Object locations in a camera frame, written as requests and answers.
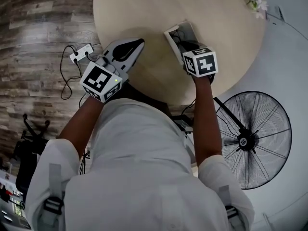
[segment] power strip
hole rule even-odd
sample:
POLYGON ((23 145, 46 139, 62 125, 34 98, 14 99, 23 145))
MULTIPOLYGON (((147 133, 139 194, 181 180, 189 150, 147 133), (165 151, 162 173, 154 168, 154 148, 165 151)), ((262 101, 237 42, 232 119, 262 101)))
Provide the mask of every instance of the power strip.
POLYGON ((81 59, 86 57, 86 52, 88 55, 93 53, 93 48, 90 44, 85 45, 84 47, 80 48, 77 52, 77 55, 75 53, 71 54, 69 57, 71 58, 72 62, 76 59, 77 62, 79 62, 81 59))

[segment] strap buckle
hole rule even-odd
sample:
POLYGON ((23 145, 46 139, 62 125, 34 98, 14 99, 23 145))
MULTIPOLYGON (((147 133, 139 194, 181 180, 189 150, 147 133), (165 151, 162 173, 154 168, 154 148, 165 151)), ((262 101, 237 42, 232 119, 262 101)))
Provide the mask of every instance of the strap buckle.
POLYGON ((58 197, 49 197, 44 201, 44 210, 50 211, 57 215, 62 214, 63 201, 58 197))

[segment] fan stand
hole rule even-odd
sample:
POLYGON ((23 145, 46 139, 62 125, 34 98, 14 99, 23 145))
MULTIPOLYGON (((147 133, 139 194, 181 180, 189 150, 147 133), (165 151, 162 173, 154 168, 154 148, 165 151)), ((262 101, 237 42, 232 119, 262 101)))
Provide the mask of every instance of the fan stand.
POLYGON ((254 154, 256 154, 255 147, 258 145, 257 133, 259 130, 253 133, 251 130, 245 128, 245 126, 218 98, 214 98, 214 100, 240 128, 240 134, 237 136, 237 139, 239 141, 239 148, 236 151, 253 151, 254 154))

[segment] person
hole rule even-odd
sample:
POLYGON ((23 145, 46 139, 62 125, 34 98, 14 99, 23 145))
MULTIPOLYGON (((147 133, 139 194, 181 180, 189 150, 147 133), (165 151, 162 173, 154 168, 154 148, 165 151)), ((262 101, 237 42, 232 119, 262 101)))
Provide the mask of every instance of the person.
POLYGON ((222 157, 209 79, 194 81, 198 177, 182 132, 162 106, 88 97, 38 162, 26 199, 32 229, 40 230, 42 205, 52 195, 52 164, 61 166, 64 230, 249 230, 253 207, 222 157), (78 175, 91 136, 91 168, 78 175))

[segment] white shirt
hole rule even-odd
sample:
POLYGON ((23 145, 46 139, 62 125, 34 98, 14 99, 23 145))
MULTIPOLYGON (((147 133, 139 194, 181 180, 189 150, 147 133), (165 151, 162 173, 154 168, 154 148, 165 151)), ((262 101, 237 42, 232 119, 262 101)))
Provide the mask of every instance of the white shirt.
POLYGON ((253 222, 252 205, 223 157, 206 159, 194 177, 182 132, 144 103, 120 99, 104 106, 92 135, 91 157, 90 172, 78 175, 72 143, 47 143, 26 199, 34 230, 36 210, 50 196, 50 163, 62 167, 67 231, 226 231, 226 201, 247 227, 253 222), (229 200, 218 196, 226 185, 229 200))

